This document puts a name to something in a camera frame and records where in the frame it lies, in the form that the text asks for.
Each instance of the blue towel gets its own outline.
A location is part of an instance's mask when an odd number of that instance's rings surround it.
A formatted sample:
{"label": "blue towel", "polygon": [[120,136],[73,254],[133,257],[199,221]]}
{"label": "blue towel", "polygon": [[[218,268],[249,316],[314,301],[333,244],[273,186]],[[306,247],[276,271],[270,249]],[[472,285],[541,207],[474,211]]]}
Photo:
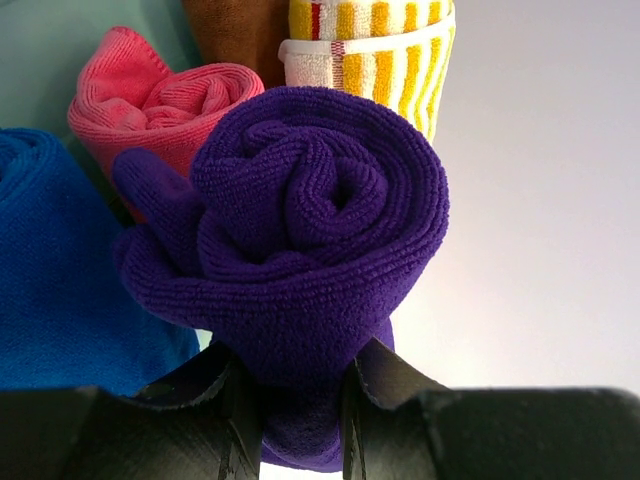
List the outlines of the blue towel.
{"label": "blue towel", "polygon": [[121,233],[52,135],[0,129],[0,389],[100,385],[131,395],[198,351],[120,284]]}

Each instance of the yellow striped towel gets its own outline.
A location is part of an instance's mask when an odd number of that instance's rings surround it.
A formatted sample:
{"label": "yellow striped towel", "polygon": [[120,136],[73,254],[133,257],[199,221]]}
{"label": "yellow striped towel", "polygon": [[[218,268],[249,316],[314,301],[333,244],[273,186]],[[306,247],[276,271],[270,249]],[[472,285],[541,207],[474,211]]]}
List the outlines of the yellow striped towel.
{"label": "yellow striped towel", "polygon": [[287,85],[381,103],[432,142],[455,37],[453,0],[290,0]]}

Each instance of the purple fabric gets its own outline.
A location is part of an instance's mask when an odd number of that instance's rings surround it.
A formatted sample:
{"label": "purple fabric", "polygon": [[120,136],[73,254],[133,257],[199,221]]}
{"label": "purple fabric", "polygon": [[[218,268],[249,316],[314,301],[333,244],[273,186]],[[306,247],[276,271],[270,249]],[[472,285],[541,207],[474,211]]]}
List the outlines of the purple fabric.
{"label": "purple fabric", "polygon": [[115,248],[150,312],[214,332],[261,387],[263,459],[341,468],[341,377],[442,243],[444,170],[391,110],[322,88],[277,88],[232,110],[190,182],[143,149],[117,157],[148,219]]}

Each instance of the towel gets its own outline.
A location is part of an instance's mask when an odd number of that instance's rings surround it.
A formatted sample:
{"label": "towel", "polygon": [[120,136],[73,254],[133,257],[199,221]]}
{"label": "towel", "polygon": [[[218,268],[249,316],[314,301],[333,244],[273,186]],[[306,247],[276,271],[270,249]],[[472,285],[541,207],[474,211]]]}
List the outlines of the towel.
{"label": "towel", "polygon": [[224,114],[263,91],[258,76],[238,65],[173,73],[141,35],[115,27],[80,73],[68,120],[108,177],[115,156],[130,147],[146,147],[186,175]]}
{"label": "towel", "polygon": [[391,108],[430,142],[455,37],[453,0],[291,0],[282,43],[289,86],[314,85]]}
{"label": "towel", "polygon": [[278,47],[289,37],[289,0],[182,0],[205,63],[256,71],[267,88],[284,85]]}
{"label": "towel", "polygon": [[340,470],[342,375],[373,336],[391,343],[447,228],[424,136],[372,101],[281,87],[222,119],[190,182],[145,149],[113,175],[148,219],[116,242],[126,288],[238,353],[262,387],[265,461]]}
{"label": "towel", "polygon": [[122,228],[52,135],[0,130],[0,390],[100,385],[132,395],[198,351],[122,287]]}

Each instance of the terry cloth fabric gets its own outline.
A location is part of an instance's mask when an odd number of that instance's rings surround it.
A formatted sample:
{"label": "terry cloth fabric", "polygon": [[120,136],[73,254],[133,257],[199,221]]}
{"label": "terry cloth fabric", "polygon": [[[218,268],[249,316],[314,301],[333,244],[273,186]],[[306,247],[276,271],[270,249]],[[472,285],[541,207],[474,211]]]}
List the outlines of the terry cloth fabric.
{"label": "terry cloth fabric", "polygon": [[122,287],[122,228],[52,135],[0,130],[0,389],[131,395],[198,351]]}
{"label": "terry cloth fabric", "polygon": [[126,288],[240,355],[263,388],[265,461],[340,470],[342,375],[373,336],[390,343],[447,228],[426,139],[372,101],[281,87],[222,119],[190,182],[144,149],[113,174],[149,220],[116,243]]}
{"label": "terry cloth fabric", "polygon": [[115,27],[80,73],[68,120],[108,177],[115,156],[131,147],[146,147],[187,175],[220,119],[263,91],[239,65],[173,73],[141,35]]}
{"label": "terry cloth fabric", "polygon": [[433,141],[456,30],[453,0],[291,0],[289,22],[279,54],[287,85],[375,100]]}
{"label": "terry cloth fabric", "polygon": [[267,88],[284,85],[278,47],[289,38],[289,0],[182,0],[205,63],[255,70]]}

